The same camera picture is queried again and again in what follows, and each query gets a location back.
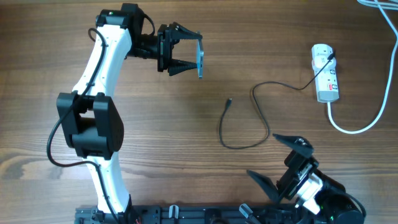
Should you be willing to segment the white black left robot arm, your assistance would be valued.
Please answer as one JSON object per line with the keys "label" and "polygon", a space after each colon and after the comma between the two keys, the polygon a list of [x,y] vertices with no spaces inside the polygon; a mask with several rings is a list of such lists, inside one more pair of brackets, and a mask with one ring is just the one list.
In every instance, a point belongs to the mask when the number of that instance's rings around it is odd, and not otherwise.
{"label": "white black left robot arm", "polygon": [[102,10],[88,31],[94,48],[78,83],[56,102],[59,120],[68,147],[75,150],[80,164],[93,179],[98,204],[80,210],[77,223],[140,223],[141,218],[121,175],[119,150],[124,139],[123,121],[113,102],[119,73],[128,57],[154,59],[159,72],[174,76],[203,70],[203,46],[197,45],[196,61],[173,58],[174,46],[181,40],[201,42],[199,32],[177,22],[142,31],[148,15],[137,5],[124,3],[119,10]]}

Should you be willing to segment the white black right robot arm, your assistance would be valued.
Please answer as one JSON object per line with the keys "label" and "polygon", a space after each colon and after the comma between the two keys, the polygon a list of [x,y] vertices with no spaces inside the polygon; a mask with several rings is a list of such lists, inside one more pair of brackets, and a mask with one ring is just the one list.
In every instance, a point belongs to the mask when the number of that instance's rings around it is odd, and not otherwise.
{"label": "white black right robot arm", "polygon": [[273,135],[291,148],[285,158],[286,172],[276,182],[252,170],[250,176],[274,203],[295,200],[294,208],[302,208],[325,223],[364,223],[366,209],[344,185],[322,173],[313,157],[314,148],[301,136]]}

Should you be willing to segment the blue screen smartphone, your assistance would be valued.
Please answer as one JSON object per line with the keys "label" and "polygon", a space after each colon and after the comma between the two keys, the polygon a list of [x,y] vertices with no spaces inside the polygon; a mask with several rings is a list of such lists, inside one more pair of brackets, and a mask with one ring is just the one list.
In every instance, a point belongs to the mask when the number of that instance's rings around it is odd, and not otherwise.
{"label": "blue screen smartphone", "polygon": [[203,50],[203,44],[201,40],[197,40],[197,72],[198,72],[198,78],[202,79],[203,78],[203,59],[204,59],[204,50]]}

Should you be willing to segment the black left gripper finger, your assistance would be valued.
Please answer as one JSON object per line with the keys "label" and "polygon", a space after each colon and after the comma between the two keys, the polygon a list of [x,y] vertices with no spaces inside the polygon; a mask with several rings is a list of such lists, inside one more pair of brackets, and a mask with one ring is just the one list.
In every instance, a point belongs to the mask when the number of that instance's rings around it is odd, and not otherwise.
{"label": "black left gripper finger", "polygon": [[170,24],[170,38],[172,40],[202,40],[203,36],[197,32],[188,30],[177,22],[173,22]]}
{"label": "black left gripper finger", "polygon": [[170,76],[174,76],[186,70],[196,69],[197,64],[195,62],[188,62],[184,60],[172,59],[168,66],[168,73]]}

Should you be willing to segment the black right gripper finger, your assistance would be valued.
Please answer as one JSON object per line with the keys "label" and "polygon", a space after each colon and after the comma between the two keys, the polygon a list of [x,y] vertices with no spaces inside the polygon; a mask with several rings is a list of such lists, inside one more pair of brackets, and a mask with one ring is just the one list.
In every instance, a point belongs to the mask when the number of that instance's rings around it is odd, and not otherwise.
{"label": "black right gripper finger", "polygon": [[281,134],[273,134],[276,140],[290,147],[293,151],[299,153],[305,158],[312,157],[314,152],[310,142],[302,136],[286,136]]}
{"label": "black right gripper finger", "polygon": [[252,170],[247,170],[246,173],[260,186],[271,201],[274,203],[280,203],[281,199],[278,189],[270,178]]}

